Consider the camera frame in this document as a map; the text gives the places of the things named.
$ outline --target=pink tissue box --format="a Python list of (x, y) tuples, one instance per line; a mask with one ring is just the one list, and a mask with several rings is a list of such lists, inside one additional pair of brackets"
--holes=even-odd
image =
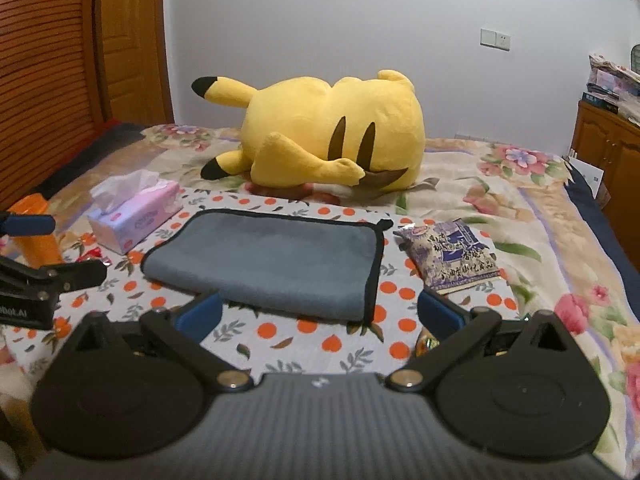
[(179, 192), (177, 182), (160, 180), (110, 213), (100, 209), (89, 212), (96, 240), (111, 251), (126, 254), (182, 209)]

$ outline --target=brown stripe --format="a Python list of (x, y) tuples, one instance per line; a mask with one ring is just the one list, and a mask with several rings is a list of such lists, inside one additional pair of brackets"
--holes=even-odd
[(404, 170), (377, 171), (375, 173), (372, 171), (366, 171), (365, 176), (360, 179), (359, 185), (362, 187), (375, 187), (379, 189), (398, 180), (407, 172), (408, 169), (409, 168), (404, 168)]
[(371, 170), (371, 157), (373, 156), (373, 143), (376, 140), (376, 123), (371, 123), (364, 132), (360, 148), (358, 149), (358, 156), (356, 158), (356, 164), (360, 166), (364, 171)]
[(347, 127), (347, 118), (343, 117), (335, 125), (334, 134), (329, 141), (329, 151), (326, 160), (342, 158), (342, 146), (344, 145), (344, 131)]

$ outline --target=pikachu plush toy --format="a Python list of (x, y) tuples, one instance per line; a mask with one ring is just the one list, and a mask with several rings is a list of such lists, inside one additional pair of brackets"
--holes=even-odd
[(241, 147), (210, 160), (204, 179), (251, 171), (259, 186), (391, 191), (410, 186), (420, 169), (422, 110), (414, 85), (394, 70), (366, 81), (345, 77), (333, 86), (299, 77), (256, 90), (226, 77), (201, 77), (191, 88), (207, 101), (246, 108)]

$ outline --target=folded microfiber towel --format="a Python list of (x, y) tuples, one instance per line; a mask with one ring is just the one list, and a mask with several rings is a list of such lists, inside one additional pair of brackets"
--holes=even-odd
[(383, 219), (340, 222), (213, 209), (194, 215), (142, 261), (150, 279), (292, 314), (370, 323)]

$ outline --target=plush toy paw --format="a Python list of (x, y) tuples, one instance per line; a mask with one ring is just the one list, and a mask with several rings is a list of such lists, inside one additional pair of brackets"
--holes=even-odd
[(326, 163), (323, 168), (334, 176), (343, 186), (356, 186), (365, 176), (365, 171), (348, 158), (337, 158)]

